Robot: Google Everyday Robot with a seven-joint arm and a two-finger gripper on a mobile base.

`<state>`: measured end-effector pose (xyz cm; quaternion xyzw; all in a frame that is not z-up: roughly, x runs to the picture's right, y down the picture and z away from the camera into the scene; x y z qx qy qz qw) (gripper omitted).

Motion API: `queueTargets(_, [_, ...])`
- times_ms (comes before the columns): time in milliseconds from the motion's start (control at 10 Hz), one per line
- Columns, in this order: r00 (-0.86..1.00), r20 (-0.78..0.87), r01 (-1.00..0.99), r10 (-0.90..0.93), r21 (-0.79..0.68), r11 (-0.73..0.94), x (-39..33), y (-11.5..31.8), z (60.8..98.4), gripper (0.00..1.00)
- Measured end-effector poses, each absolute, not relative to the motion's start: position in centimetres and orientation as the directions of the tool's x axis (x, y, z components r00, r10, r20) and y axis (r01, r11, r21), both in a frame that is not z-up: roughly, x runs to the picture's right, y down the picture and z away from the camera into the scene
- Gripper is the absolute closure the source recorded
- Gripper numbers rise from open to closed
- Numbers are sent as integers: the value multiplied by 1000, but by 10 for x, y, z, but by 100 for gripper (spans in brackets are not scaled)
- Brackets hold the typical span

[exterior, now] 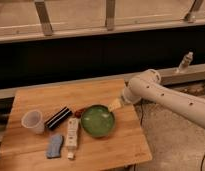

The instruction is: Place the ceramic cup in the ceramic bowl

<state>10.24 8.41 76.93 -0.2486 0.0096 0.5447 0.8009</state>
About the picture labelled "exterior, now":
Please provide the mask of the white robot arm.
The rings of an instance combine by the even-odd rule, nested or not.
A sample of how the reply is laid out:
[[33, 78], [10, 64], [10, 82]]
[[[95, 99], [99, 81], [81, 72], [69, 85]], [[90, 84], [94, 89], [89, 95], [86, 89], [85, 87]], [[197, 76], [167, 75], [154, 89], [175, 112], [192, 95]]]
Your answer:
[[161, 75], [154, 69], [132, 77], [108, 109], [114, 111], [141, 99], [158, 103], [205, 129], [205, 99], [162, 86]]

